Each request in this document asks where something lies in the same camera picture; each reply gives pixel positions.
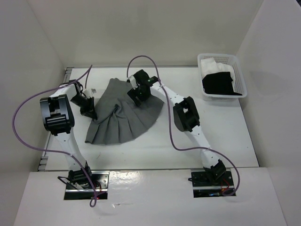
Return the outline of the grey skirt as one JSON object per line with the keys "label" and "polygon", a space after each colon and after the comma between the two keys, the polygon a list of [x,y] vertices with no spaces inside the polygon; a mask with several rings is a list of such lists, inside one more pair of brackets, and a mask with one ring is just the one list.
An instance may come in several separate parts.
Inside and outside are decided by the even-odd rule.
{"label": "grey skirt", "polygon": [[127,95],[131,85],[117,78],[109,84],[95,105],[97,119],[92,120],[86,135],[86,143],[116,145],[138,138],[151,128],[159,117],[164,102],[150,96],[136,106]]}

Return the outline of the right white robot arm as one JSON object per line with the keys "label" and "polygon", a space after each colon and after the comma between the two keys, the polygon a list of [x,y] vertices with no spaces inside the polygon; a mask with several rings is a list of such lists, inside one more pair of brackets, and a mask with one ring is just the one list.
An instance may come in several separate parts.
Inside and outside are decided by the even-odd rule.
{"label": "right white robot arm", "polygon": [[144,70],[127,76],[127,82],[132,86],[127,94],[136,106],[141,106],[151,96],[158,97],[167,104],[169,126],[175,125],[197,146],[207,182],[211,185],[218,184],[226,172],[226,167],[220,157],[210,151],[193,98],[178,95],[161,83],[158,77],[150,77]]}

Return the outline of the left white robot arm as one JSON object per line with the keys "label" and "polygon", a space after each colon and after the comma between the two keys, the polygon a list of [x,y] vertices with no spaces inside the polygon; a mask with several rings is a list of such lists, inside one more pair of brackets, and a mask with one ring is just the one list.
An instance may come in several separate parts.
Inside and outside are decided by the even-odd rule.
{"label": "left white robot arm", "polygon": [[75,118],[70,103],[79,107],[82,116],[96,120],[97,114],[94,98],[83,94],[82,88],[81,83],[75,80],[63,83],[54,94],[40,100],[40,108],[45,129],[57,139],[62,150],[66,152],[69,181],[88,188],[93,184],[94,177],[74,136]]}

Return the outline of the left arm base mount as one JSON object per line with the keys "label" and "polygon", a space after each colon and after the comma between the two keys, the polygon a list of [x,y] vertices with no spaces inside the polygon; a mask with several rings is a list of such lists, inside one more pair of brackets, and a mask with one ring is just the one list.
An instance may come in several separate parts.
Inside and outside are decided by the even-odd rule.
{"label": "left arm base mount", "polygon": [[[107,200],[109,187],[109,171],[92,171],[91,180],[96,190],[97,200]],[[57,179],[65,184],[64,200],[91,200],[94,190],[89,182],[73,183],[68,177],[58,176]]]}

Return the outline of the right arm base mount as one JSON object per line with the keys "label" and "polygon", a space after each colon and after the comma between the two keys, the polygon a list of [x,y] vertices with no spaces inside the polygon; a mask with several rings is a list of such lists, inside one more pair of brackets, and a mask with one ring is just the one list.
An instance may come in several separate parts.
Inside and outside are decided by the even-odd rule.
{"label": "right arm base mount", "polygon": [[210,182],[204,170],[192,170],[188,181],[192,184],[194,198],[223,197],[223,193],[231,194],[235,189],[230,170],[216,182]]}

